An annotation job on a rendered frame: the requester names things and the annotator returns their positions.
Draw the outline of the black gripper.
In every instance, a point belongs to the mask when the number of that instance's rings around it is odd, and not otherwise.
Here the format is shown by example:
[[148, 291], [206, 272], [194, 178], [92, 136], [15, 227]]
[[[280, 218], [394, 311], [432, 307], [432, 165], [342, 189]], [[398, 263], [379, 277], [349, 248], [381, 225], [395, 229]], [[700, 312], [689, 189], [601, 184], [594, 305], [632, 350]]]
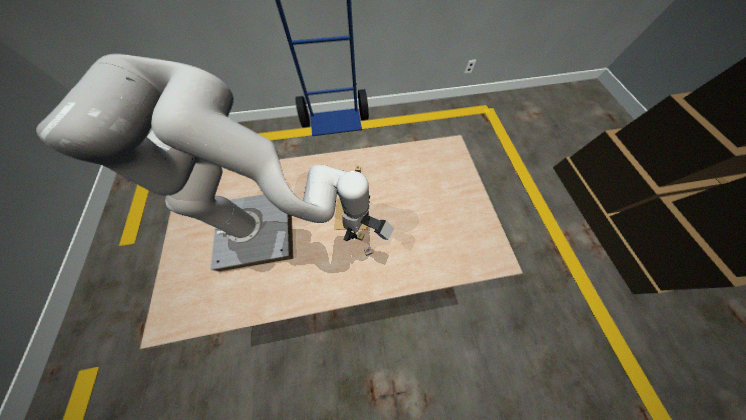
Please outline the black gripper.
[[[369, 215], [369, 211], [366, 214]], [[362, 216], [360, 218], [351, 218], [351, 217], [347, 216], [343, 212], [343, 217], [342, 217], [343, 227], [345, 229], [347, 229], [346, 234], [345, 234], [343, 240], [348, 241], [348, 240], [354, 239], [354, 238], [357, 239], [357, 234], [356, 233], [358, 232], [358, 230], [360, 229], [360, 227], [362, 225], [362, 223], [360, 223], [360, 222], [361, 222], [361, 220], [363, 219], [364, 216]], [[351, 232], [351, 231], [353, 231], [354, 233]]]

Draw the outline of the tan flat mat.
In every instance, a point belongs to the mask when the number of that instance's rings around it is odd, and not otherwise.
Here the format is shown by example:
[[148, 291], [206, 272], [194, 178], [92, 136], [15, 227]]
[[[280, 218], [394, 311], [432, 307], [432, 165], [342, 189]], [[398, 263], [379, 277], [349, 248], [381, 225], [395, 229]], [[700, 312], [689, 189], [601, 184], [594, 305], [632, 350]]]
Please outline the tan flat mat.
[[[343, 227], [343, 221], [342, 221], [343, 212], [344, 211], [341, 205], [341, 201], [340, 199], [337, 199], [334, 229], [347, 230]], [[368, 226], [362, 224], [359, 230], [368, 230]]]

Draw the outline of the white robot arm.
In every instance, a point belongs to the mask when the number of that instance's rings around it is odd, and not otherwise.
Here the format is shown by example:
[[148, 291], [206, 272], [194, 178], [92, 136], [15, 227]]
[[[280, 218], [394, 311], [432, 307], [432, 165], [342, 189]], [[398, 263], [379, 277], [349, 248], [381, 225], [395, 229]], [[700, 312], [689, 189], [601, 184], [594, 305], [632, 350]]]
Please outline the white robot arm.
[[[254, 180], [279, 210], [306, 221], [330, 221], [337, 195], [347, 216], [368, 212], [368, 180], [357, 171], [314, 165], [303, 200], [298, 198], [286, 183], [274, 143], [228, 118], [233, 100], [222, 80], [200, 68], [110, 54], [90, 67], [36, 131], [66, 156], [169, 195], [170, 211], [207, 223], [237, 243], [252, 240], [261, 220], [215, 196], [222, 168]], [[384, 240], [394, 230], [367, 214], [360, 223]]]

